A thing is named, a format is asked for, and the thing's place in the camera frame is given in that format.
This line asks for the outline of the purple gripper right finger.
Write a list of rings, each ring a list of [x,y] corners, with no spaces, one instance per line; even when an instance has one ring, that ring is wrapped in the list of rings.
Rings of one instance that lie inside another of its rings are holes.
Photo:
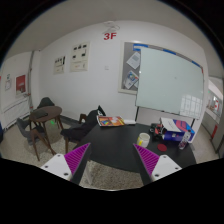
[[[181,167],[168,155],[159,156],[137,144],[134,144],[134,148],[143,164],[146,174],[152,181],[157,181],[181,170]]]

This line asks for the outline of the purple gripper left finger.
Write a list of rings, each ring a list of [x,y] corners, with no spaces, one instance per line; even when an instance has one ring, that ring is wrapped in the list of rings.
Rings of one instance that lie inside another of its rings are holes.
[[[80,181],[90,154],[91,144],[87,143],[65,155],[54,155],[42,169],[68,181]]]

